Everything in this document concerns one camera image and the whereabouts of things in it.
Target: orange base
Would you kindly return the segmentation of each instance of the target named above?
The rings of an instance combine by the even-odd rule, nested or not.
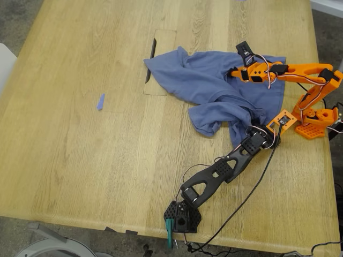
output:
[[[321,138],[325,135],[325,128],[314,124],[309,124],[307,126],[297,126],[295,132],[302,135],[307,139]]]

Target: blue cloth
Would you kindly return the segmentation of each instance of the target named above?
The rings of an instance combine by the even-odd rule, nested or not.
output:
[[[99,102],[98,105],[96,106],[96,108],[98,109],[98,111],[102,110],[103,107],[103,101],[105,100],[105,94],[102,94],[99,98]]]
[[[271,62],[286,60],[285,57],[265,58]],[[267,124],[280,112],[283,81],[276,81],[268,90],[267,82],[242,82],[227,77],[230,68],[243,66],[241,56],[236,53],[208,51],[188,56],[178,47],[175,51],[144,59],[144,63],[165,90],[198,104],[188,113],[194,128],[203,135],[212,136],[221,122],[229,122],[230,138],[237,146],[245,138],[245,129],[252,120]]]

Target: teal clamp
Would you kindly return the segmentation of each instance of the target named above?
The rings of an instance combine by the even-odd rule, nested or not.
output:
[[[168,233],[168,248],[173,248],[173,227],[174,227],[174,219],[168,218],[166,220],[166,227],[167,227],[167,233]]]

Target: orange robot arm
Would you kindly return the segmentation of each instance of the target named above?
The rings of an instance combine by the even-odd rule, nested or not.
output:
[[[307,139],[323,137],[327,126],[331,126],[338,119],[338,109],[313,110],[312,105],[323,99],[327,94],[337,89],[342,82],[343,73],[333,71],[330,64],[282,64],[271,63],[261,55],[252,53],[248,44],[236,46],[242,56],[244,66],[234,67],[228,71],[230,77],[237,77],[244,82],[269,82],[269,87],[275,81],[284,80],[290,82],[314,84],[305,95],[302,95],[293,108],[292,115],[301,122],[295,131]],[[264,62],[258,63],[255,58]]]

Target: wooden table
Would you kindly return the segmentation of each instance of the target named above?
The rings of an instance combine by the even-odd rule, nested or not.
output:
[[[191,104],[152,77],[145,84],[154,36],[156,54],[177,46],[236,51],[247,40],[288,63],[318,61],[304,0],[46,0],[0,98],[0,215],[167,236],[162,216],[181,174],[232,146],[227,124],[204,137],[190,123]],[[292,110],[302,93],[287,83],[283,107]],[[189,240],[217,231],[269,154],[200,207],[203,220]],[[309,254],[338,239],[329,142],[289,131],[258,189],[212,243]],[[339,246],[316,251],[324,250],[332,256]]]

